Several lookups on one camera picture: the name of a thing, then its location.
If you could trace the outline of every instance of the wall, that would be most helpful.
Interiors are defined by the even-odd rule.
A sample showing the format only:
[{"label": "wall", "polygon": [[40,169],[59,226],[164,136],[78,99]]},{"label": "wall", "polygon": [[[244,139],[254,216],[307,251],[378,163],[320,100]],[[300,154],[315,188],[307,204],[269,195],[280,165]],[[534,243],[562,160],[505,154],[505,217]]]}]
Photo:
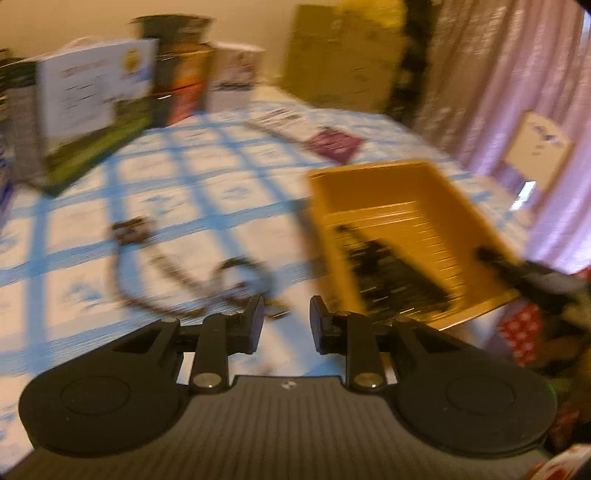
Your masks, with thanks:
[{"label": "wall", "polygon": [[[141,15],[188,13],[213,17],[207,40],[253,43],[268,50],[262,74],[281,73],[290,26],[305,0],[0,0],[0,48],[32,56],[86,35],[134,35]],[[336,5],[339,0],[310,3]]]}]

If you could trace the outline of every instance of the pink curtain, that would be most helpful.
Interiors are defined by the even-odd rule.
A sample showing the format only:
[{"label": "pink curtain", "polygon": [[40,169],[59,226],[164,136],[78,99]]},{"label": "pink curtain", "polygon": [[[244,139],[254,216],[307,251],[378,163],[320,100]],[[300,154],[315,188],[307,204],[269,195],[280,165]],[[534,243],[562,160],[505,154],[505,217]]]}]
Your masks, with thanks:
[{"label": "pink curtain", "polygon": [[444,0],[414,129],[469,170],[517,194],[501,161],[521,115],[545,115],[576,142],[555,188],[537,193],[528,256],[567,272],[591,264],[591,42],[574,0]]}]

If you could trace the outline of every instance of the yellow plastic bin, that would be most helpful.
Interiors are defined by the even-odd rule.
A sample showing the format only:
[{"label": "yellow plastic bin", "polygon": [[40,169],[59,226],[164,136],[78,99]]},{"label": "yellow plastic bin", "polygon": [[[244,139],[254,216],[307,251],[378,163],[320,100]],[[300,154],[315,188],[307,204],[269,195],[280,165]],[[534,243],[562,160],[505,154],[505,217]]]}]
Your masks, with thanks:
[{"label": "yellow plastic bin", "polygon": [[426,160],[333,167],[309,174],[311,211],[326,255],[337,307],[367,313],[337,228],[381,239],[450,295],[445,312],[422,318],[445,329],[515,299],[474,250],[515,256],[475,207]]}]

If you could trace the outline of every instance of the purple curtain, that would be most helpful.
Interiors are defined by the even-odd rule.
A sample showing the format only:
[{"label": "purple curtain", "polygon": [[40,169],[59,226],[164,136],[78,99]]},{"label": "purple curtain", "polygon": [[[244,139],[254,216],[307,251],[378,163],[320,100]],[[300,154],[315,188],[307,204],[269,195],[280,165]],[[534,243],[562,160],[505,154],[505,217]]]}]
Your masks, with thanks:
[{"label": "purple curtain", "polygon": [[574,0],[445,0],[414,129],[469,170],[517,194],[501,161],[522,114],[545,115],[576,143],[554,189],[536,192],[529,258],[591,264],[591,42]]}]

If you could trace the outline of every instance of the table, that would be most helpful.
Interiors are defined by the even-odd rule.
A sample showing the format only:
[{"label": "table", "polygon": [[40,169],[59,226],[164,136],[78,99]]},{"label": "table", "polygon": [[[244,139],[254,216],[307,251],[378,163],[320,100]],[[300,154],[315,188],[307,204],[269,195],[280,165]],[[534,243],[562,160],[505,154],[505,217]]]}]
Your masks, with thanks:
[{"label": "table", "polygon": [[[252,112],[280,107],[367,138],[353,163],[432,159],[523,252],[527,230],[505,199],[386,116],[262,100],[250,111],[197,115],[149,130],[60,197],[22,190],[15,198],[0,239],[0,472],[30,449],[17,402],[33,376],[155,320],[113,297],[112,222],[154,217],[160,248],[202,281],[229,257],[247,255],[270,266],[275,293],[291,314],[266,322],[256,354],[232,358],[231,374],[343,372],[341,358],[321,358],[314,350],[307,313],[323,269],[307,241],[304,173],[331,163],[243,125]],[[126,252],[122,281],[128,290],[194,304],[188,292],[147,265],[144,253]],[[211,311],[224,308],[214,304]]]}]

